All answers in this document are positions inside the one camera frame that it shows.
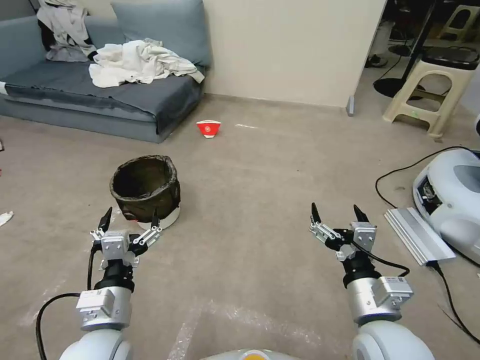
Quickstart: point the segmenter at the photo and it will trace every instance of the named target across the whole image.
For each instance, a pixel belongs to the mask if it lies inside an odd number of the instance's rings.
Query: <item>white cloth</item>
[[[14,216],[13,211],[4,212],[2,215],[0,215],[0,226],[6,224],[7,221],[12,218],[12,216]]]
[[[87,10],[75,0],[38,0],[36,17],[53,32],[56,44],[46,58],[54,61],[87,62],[96,50],[85,27]]]
[[[125,82],[150,84],[170,74],[190,75],[197,83],[205,76],[194,64],[152,39],[134,40],[123,45],[106,44],[93,57],[89,67],[93,84],[99,88],[117,87]]]

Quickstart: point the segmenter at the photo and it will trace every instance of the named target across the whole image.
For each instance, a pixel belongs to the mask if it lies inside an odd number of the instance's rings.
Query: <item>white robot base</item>
[[[464,149],[445,151],[413,182],[421,216],[441,238],[480,263],[480,159]]]

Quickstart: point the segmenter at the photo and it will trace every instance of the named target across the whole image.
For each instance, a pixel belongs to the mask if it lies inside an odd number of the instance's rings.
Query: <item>paper cup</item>
[[[220,121],[215,120],[203,120],[196,123],[203,136],[207,139],[214,138],[215,135],[217,135],[220,129],[220,124]]]

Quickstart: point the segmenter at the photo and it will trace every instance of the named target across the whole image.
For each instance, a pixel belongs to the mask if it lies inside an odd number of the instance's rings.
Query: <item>gray pillow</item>
[[[210,66],[210,45],[202,0],[111,3],[127,40],[150,38],[196,65]]]

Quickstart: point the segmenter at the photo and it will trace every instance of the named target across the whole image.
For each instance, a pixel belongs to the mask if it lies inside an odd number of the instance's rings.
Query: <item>black cable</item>
[[[388,201],[386,198],[383,197],[383,195],[380,193],[379,191],[379,182],[380,180],[382,180],[383,178],[386,178],[387,176],[393,174],[393,173],[396,173],[396,172],[399,172],[399,171],[402,171],[402,170],[406,170],[406,169],[410,169],[410,168],[413,168],[415,165],[418,165],[420,164],[422,161],[428,159],[429,157],[432,157],[433,155],[437,155],[437,154],[440,154],[440,153],[443,153],[444,151],[446,150],[450,150],[450,149],[464,149],[464,150],[468,150],[469,152],[471,152],[472,154],[475,154],[472,150],[470,150],[468,147],[465,147],[465,146],[448,146],[448,147],[445,147],[441,150],[438,150],[438,151],[435,151],[435,152],[432,152],[430,155],[427,155],[425,157],[422,157],[420,160],[418,160],[417,162],[413,163],[412,165],[409,165],[409,166],[405,166],[405,167],[402,167],[402,168],[398,168],[398,169],[395,169],[395,170],[392,170],[390,172],[387,172],[385,175],[382,175],[380,176],[376,181],[375,181],[375,191],[377,193],[377,195],[384,201],[386,202],[388,205],[390,205],[392,208],[394,209],[398,209],[397,206],[393,205],[390,201]]]
[[[443,280],[443,283],[445,284],[445,289],[446,289],[446,294],[448,296],[448,302],[450,303],[450,308],[451,308],[451,312],[453,313],[453,315],[455,316],[456,320],[458,321],[458,324],[459,324],[459,327],[462,329],[462,331],[467,334],[474,342],[476,342],[477,344],[480,345],[480,339],[478,337],[476,337],[475,335],[473,335],[470,330],[465,326],[464,322],[462,321],[462,319],[460,319],[460,316],[459,314],[457,313],[457,310],[455,309],[455,306],[454,306],[454,302],[452,300],[452,294],[450,292],[450,288],[449,288],[449,284],[447,283],[447,279],[445,278],[445,275],[444,275],[444,272],[442,271],[442,269],[440,268],[440,265],[439,265],[439,262],[438,261],[429,261],[426,263],[426,265],[429,267],[429,268],[432,268],[434,269],[441,277],[441,279]]]
[[[403,45],[406,46],[408,41],[409,41],[409,39],[406,38],[406,39],[405,39],[405,42],[403,43]],[[392,66],[390,66],[390,68],[389,68],[387,71],[385,71],[385,72],[383,73],[383,75],[380,76],[380,77],[379,77],[377,80],[375,80],[373,83],[375,84],[378,80],[383,79],[384,76],[387,75],[387,74],[390,72],[390,70],[392,70],[394,67],[396,67],[396,66],[398,65],[398,63],[400,62],[400,60],[401,60],[402,58],[403,58],[403,56],[402,56],[402,55],[399,55],[399,56],[398,56],[398,60],[396,61],[396,63],[394,63]]]
[[[442,92],[440,95],[445,95],[446,93],[448,93],[450,90],[452,89],[452,86],[450,86],[447,90],[445,90],[444,92]]]
[[[90,257],[88,258],[88,273],[86,276],[86,289],[92,290],[92,272],[94,267],[94,257],[97,250],[95,248],[91,248],[90,250]]]
[[[78,292],[67,292],[64,294],[54,296],[50,300],[48,300],[46,303],[44,303],[40,311],[38,312],[38,316],[36,317],[36,323],[35,323],[35,336],[36,336],[36,345],[38,347],[38,353],[40,354],[41,360],[47,360],[47,356],[45,355],[44,342],[42,340],[42,329],[41,329],[42,315],[44,314],[44,311],[47,308],[47,306],[53,303],[55,300],[62,299],[62,298],[69,298],[69,297],[78,298],[80,297],[80,294]]]
[[[391,262],[391,261],[387,261],[387,260],[384,260],[382,259],[381,257],[378,257],[378,256],[375,256],[373,255],[370,251],[367,251],[365,250],[363,247],[361,247],[360,245],[358,245],[355,241],[352,241],[351,242],[353,246],[355,246],[358,250],[360,250],[361,252],[367,254],[369,257],[371,257],[372,259],[378,261],[379,263],[382,263],[384,265],[388,265],[392,268],[397,268],[397,269],[401,269],[401,270],[404,270],[404,272],[402,272],[400,275],[398,275],[399,277],[405,277],[407,276],[408,274],[410,274],[410,269],[406,266],[403,266],[403,265],[400,265],[400,264],[397,264],[397,263],[394,263],[394,262]]]

